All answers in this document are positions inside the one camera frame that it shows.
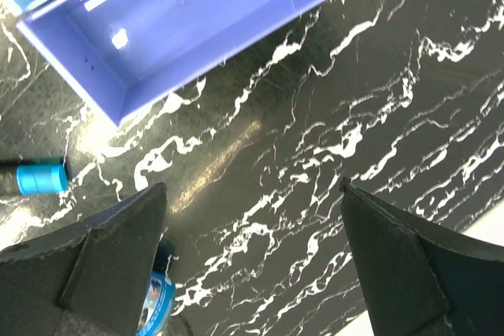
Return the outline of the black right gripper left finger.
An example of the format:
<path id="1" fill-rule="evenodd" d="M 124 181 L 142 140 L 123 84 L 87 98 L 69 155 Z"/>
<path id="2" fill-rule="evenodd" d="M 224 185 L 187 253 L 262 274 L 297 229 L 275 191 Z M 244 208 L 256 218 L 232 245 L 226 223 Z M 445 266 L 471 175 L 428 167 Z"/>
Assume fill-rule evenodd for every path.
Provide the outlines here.
<path id="1" fill-rule="evenodd" d="M 1 251 L 3 335 L 133 335 L 160 242 L 157 183 Z"/>

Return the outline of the purple bin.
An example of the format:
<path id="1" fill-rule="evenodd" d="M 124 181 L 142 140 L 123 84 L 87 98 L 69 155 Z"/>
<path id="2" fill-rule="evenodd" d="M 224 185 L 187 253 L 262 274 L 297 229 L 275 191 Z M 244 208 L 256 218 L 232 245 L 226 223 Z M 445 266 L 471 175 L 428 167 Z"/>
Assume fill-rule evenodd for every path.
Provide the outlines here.
<path id="1" fill-rule="evenodd" d="M 17 27 L 118 125 L 324 1 L 49 0 Z"/>

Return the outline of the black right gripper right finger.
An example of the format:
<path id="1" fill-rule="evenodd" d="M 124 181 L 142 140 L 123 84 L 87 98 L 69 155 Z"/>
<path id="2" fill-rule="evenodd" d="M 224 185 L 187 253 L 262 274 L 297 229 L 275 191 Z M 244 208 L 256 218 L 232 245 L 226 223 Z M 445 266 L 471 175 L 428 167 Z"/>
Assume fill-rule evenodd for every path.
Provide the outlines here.
<path id="1" fill-rule="evenodd" d="M 341 212 L 376 335 L 501 335 L 503 248 L 399 209 L 345 178 Z"/>

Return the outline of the blue gel jar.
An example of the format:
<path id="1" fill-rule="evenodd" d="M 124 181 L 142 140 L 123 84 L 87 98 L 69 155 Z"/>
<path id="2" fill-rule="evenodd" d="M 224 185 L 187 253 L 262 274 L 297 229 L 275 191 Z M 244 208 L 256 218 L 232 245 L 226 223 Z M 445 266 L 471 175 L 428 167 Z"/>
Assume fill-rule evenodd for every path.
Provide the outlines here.
<path id="1" fill-rule="evenodd" d="M 172 314 L 175 297 L 175 283 L 163 274 L 153 271 L 135 334 L 138 336 L 159 335 L 166 328 Z"/>

